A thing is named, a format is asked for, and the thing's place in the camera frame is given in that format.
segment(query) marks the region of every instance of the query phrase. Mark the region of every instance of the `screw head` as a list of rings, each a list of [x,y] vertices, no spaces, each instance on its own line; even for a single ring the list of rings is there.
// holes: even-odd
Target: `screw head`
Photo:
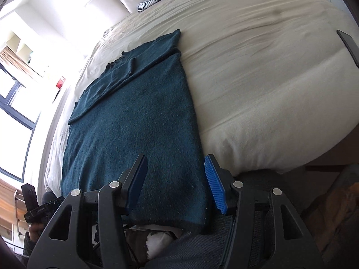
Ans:
[[[80,189],[77,189],[77,188],[71,191],[71,195],[72,195],[72,196],[77,196],[77,195],[79,195],[80,193],[81,193],[81,190],[80,190]]]
[[[233,182],[233,186],[236,188],[242,188],[243,187],[243,182],[241,181],[234,181]]]
[[[279,188],[274,188],[272,190],[273,194],[274,195],[281,195],[282,194],[282,190],[280,190]]]
[[[111,188],[116,188],[116,187],[118,187],[118,186],[120,186],[120,183],[119,183],[118,181],[112,181],[112,182],[110,183],[110,187],[111,187]]]

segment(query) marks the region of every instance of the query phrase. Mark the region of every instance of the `window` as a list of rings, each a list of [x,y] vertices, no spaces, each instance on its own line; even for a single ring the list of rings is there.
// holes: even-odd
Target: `window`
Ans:
[[[0,172],[21,182],[39,113],[29,90],[0,64]]]

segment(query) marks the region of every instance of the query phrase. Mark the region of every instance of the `smartphone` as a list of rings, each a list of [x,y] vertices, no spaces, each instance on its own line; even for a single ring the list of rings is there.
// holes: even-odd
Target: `smartphone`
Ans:
[[[346,48],[349,50],[349,53],[351,54],[355,64],[359,68],[359,47],[355,43],[354,39],[343,31],[337,30],[337,33],[341,40],[344,42]]]

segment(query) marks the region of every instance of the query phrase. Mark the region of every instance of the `white duvet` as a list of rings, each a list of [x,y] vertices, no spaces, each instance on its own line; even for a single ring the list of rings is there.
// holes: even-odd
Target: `white duvet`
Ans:
[[[57,126],[47,190],[60,194],[67,121],[86,87],[122,51],[178,28],[203,151],[233,175],[303,165],[359,122],[359,69],[336,33],[359,44],[359,29],[331,3],[163,0],[96,45]]]

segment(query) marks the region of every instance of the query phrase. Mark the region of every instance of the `dark green towel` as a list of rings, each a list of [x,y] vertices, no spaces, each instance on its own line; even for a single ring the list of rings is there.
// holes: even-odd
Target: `dark green towel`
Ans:
[[[69,120],[62,195],[100,189],[144,153],[148,174],[125,223],[193,232],[207,224],[211,194],[180,35],[176,30],[123,53],[84,91]]]

